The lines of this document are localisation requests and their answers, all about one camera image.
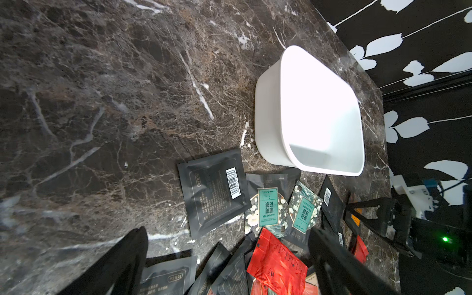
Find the black tea bag with barcode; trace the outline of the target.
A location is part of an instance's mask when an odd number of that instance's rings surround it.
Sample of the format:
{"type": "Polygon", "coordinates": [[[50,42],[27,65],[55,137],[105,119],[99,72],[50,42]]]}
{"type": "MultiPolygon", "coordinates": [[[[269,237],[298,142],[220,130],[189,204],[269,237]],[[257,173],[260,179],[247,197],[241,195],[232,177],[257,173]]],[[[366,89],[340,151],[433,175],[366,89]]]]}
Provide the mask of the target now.
{"type": "Polygon", "coordinates": [[[194,240],[251,208],[239,149],[180,163],[178,173],[194,240]]]}

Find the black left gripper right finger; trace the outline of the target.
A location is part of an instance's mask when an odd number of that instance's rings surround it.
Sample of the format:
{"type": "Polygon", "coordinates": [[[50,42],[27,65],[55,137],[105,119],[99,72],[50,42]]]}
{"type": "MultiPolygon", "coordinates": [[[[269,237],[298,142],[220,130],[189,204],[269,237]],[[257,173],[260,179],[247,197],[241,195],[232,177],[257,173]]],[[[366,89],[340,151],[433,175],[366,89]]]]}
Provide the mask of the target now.
{"type": "Polygon", "coordinates": [[[397,292],[323,229],[309,234],[310,260],[323,295],[396,295],[397,292]]]}

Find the red foil tea bag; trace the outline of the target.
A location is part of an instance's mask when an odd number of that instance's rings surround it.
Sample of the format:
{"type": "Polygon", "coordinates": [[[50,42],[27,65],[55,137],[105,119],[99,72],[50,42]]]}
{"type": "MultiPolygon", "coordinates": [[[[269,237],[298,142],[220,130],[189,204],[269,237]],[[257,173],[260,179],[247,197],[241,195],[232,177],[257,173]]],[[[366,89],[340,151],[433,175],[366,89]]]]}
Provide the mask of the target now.
{"type": "Polygon", "coordinates": [[[273,233],[262,229],[247,272],[278,295],[301,295],[308,267],[273,233]]]}

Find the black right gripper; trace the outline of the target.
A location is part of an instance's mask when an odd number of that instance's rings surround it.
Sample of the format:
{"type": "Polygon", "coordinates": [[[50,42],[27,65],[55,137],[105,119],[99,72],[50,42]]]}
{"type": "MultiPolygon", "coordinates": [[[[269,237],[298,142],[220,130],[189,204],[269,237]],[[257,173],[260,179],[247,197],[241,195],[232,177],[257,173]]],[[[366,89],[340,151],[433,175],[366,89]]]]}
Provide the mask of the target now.
{"type": "Polygon", "coordinates": [[[398,195],[405,195],[409,204],[402,205],[393,198],[347,204],[345,213],[360,220],[370,231],[385,240],[399,253],[418,259],[429,256],[438,263],[452,267],[472,265],[472,187],[465,179],[460,227],[429,221],[425,213],[439,207],[447,189],[434,179],[420,181],[395,175],[391,179],[398,195]]]}

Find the green label floral tea bag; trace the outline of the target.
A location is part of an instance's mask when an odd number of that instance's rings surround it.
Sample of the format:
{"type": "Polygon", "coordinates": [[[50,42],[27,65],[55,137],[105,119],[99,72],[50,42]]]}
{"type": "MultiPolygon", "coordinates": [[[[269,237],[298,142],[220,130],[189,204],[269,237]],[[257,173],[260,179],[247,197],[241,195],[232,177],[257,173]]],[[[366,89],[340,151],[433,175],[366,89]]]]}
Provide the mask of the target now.
{"type": "Polygon", "coordinates": [[[264,228],[276,238],[287,234],[287,174],[247,174],[251,207],[245,212],[245,233],[258,235],[264,228]]]}

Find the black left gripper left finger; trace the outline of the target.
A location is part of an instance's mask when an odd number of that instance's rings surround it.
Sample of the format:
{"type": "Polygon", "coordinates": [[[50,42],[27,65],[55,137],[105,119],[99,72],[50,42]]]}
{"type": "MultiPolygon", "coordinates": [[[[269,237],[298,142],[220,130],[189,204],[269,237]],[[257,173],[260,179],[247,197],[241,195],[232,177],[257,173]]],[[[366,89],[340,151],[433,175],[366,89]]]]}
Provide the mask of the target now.
{"type": "Polygon", "coordinates": [[[147,251],[146,229],[133,229],[60,294],[136,295],[147,251]]]}

